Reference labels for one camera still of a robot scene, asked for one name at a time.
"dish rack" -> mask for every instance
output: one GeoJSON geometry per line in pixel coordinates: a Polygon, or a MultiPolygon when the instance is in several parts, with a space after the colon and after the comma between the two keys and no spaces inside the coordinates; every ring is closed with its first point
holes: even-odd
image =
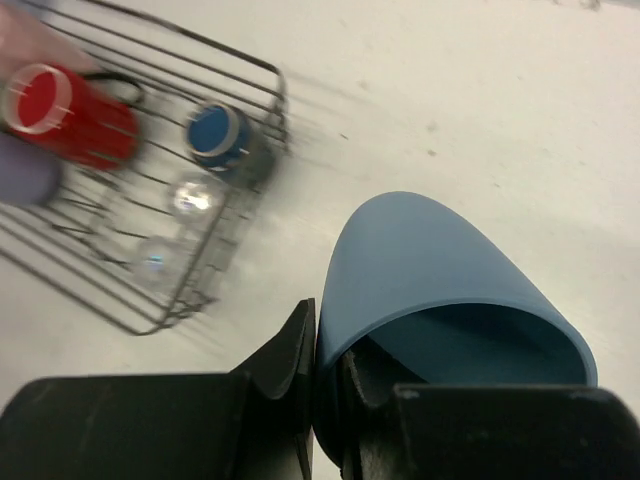
{"type": "Polygon", "coordinates": [[[183,124],[197,104],[225,102],[247,113],[281,158],[288,149],[284,77],[258,58],[109,2],[67,0],[55,8],[22,2],[103,68],[135,77],[147,100],[135,107],[142,147],[129,167],[104,172],[67,163],[51,204],[0,206],[7,239],[0,255],[129,334],[173,327],[216,299],[217,280],[267,186],[233,183],[202,228],[181,226],[167,208],[170,185],[185,172],[208,172],[189,157],[183,124]],[[132,274],[136,244],[156,235],[184,252],[181,273],[164,293],[138,285],[132,274]]]}

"red mug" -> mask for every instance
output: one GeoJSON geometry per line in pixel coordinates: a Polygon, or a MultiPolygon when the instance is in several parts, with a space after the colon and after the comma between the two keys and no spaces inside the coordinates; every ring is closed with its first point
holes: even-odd
{"type": "Polygon", "coordinates": [[[36,63],[16,72],[5,85],[2,110],[17,136],[71,161],[113,170],[137,151],[139,125],[130,106],[142,100],[140,85],[118,72],[78,74],[36,63]],[[133,102],[117,100],[91,85],[119,81],[135,86],[133,102]]]}

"mug handle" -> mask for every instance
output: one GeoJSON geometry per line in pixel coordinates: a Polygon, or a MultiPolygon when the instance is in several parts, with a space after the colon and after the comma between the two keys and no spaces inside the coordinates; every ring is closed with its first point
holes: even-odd
{"type": "Polygon", "coordinates": [[[122,82],[127,83],[136,88],[138,91],[137,95],[133,97],[131,100],[120,99],[120,101],[125,104],[127,107],[135,107],[136,105],[140,105],[144,102],[145,98],[145,90],[142,88],[142,85],[138,80],[136,80],[131,75],[127,75],[122,72],[114,72],[112,70],[107,70],[104,72],[91,72],[91,73],[83,73],[81,74],[82,78],[89,82],[122,82]]]}

